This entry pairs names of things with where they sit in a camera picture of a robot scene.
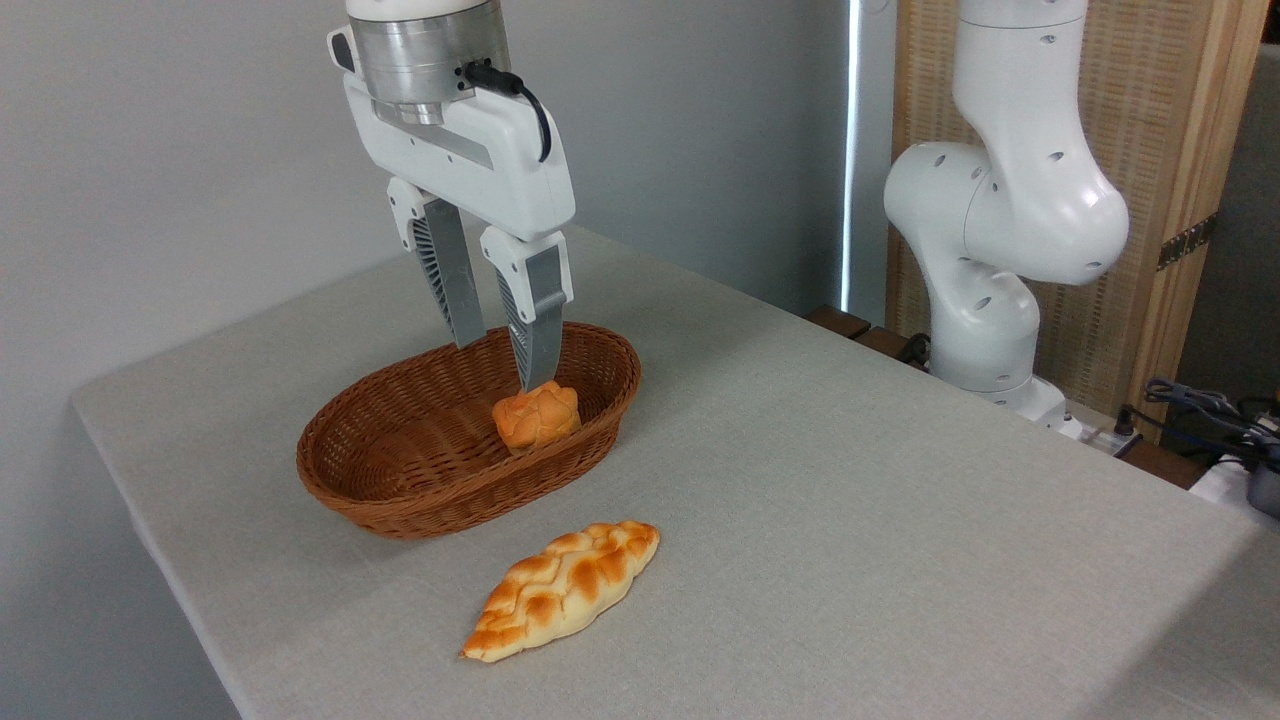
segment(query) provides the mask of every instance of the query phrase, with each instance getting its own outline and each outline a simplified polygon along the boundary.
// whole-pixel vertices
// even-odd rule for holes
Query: braided bread loaf
[[[507,570],[462,656],[495,662],[590,625],[627,594],[658,539],[657,528],[634,520],[556,538]]]

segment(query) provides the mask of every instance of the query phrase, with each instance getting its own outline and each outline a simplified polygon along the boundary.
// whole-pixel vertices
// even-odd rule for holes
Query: wicker basket
[[[298,441],[298,477],[320,502],[384,537],[429,538],[492,520],[608,454],[640,384],[640,359],[616,333],[566,323],[556,379],[577,391],[582,429],[513,457],[490,415],[520,389],[504,328],[402,360],[316,414]]]

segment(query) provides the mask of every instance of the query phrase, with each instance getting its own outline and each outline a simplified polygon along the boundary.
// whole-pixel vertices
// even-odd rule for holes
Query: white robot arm
[[[1093,282],[1129,233],[1080,127],[1087,5],[960,0],[952,95],[986,149],[913,146],[884,188],[929,293],[931,372],[1068,433],[1061,392],[1032,374],[1039,309],[1019,275]]]
[[[552,379],[561,307],[573,300],[564,236],[573,187],[556,120],[507,70],[499,0],[347,0],[329,35],[347,101],[458,346],[485,333],[458,209],[490,224],[525,389]]]

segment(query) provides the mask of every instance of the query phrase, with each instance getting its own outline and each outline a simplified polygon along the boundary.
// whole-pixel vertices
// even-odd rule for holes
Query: cable connector
[[[462,77],[476,87],[500,92],[508,97],[515,97],[525,90],[525,81],[516,73],[499,70],[484,63],[467,63],[467,67],[462,68]]]
[[[1116,437],[1129,437],[1133,434],[1133,410],[1121,407],[1120,413],[1116,414],[1116,424],[1111,428],[1111,432]]]

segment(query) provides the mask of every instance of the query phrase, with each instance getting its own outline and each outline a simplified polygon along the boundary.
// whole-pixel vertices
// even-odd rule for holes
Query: bread roll
[[[657,528],[634,520],[556,538],[507,570],[462,656],[495,662],[590,625],[627,594],[658,539]]]
[[[493,406],[493,421],[507,448],[521,455],[582,427],[577,391],[547,380],[527,393],[499,400]]]

